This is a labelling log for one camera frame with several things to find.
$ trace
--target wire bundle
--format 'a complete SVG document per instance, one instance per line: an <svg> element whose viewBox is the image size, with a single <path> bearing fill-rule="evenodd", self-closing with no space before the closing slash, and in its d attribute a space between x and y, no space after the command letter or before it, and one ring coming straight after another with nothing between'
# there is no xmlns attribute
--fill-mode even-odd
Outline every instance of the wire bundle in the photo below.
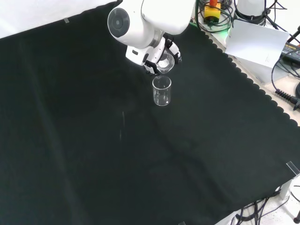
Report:
<svg viewBox="0 0 300 225"><path fill-rule="evenodd" d="M280 191L281 191L281 189L279 189L278 191L274 192L272 195L267 196L267 197L264 198L264 199L261 199L261 200L259 200L259 201L255 201L254 203L252 203L252 204L250 204L250 205L248 205L248 206L242 208L242 209L241 209L240 215L239 215L239 214L236 214L236 215L235 215L235 217L238 219L238 223L237 223L236 225L240 225L242 222L244 222L244 221L250 221L250 220L252 220L252 219L254 219L255 225L260 225L260 222L261 222L261 218L262 218L262 217L268 215L269 213L272 213L272 212L276 211L277 209L279 209L281 206L283 206L284 204L286 204L286 203L289 201L290 197L288 197L288 199L287 199L283 204L281 204L280 206L278 206L276 209L274 209L274 210L272 210L272 211L270 211L270 212L268 212L268 213L266 213L266 214L263 214L263 210L264 210L264 207L265 207L266 204L267 204L267 201L268 201L271 197L277 196L277 195L280 193ZM261 205L260 208L258 208L258 203L261 203L261 202L263 202L263 204ZM254 206L254 213L251 214L251 215L249 215L249 216L247 216L247 217L243 217L243 212L244 212L244 210L245 210L245 209L248 209L248 208L251 207L251 206Z"/></svg>
<svg viewBox="0 0 300 225"><path fill-rule="evenodd" d="M232 17L232 13L233 13L233 8L231 7L232 4L232 0L224 0L223 2L218 1L218 3L221 4L221 8L218 7L214 7L209 5L209 2L206 2L205 0L196 0L196 5L195 5L195 22L196 22L196 26L199 29L202 29L208 33L220 33L223 31L227 31L230 29L231 24L233 22L233 17ZM221 14L225 16L225 19L220 21L220 22L212 22L212 21L208 21L204 18L203 15L203 11L204 8L208 6L210 8L216 8L217 10L221 11ZM199 18L198 15L200 14L200 16L203 18L203 21L205 23L207 23L207 25L211 28L213 26L215 27L224 27L224 29L219 29L219 30L208 30L206 27L204 27L201 23L199 23Z"/></svg>

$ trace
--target black tablecloth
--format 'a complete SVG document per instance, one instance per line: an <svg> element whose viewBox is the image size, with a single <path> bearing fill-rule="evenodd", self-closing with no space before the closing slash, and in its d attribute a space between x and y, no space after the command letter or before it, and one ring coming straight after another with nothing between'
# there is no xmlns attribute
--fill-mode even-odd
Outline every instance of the black tablecloth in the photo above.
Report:
<svg viewBox="0 0 300 225"><path fill-rule="evenodd" d="M0 224L212 225L293 177L297 124L204 33L159 107L111 8L0 40Z"/></svg>

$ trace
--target white wall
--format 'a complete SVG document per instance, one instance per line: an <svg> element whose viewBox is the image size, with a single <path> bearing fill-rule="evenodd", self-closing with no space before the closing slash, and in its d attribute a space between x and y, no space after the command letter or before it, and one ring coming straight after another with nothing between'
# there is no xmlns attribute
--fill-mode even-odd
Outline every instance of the white wall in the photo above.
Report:
<svg viewBox="0 0 300 225"><path fill-rule="evenodd" d="M0 0L0 38L116 0Z"/></svg>

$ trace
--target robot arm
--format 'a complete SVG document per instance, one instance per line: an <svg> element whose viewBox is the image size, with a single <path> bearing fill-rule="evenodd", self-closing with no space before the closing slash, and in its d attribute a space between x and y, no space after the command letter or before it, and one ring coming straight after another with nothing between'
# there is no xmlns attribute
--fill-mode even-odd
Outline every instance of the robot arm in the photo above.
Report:
<svg viewBox="0 0 300 225"><path fill-rule="evenodd" d="M168 51L181 61L177 45L165 32L176 35L188 26L195 0L123 0L108 16L111 35L128 45L126 57L152 74Z"/></svg>

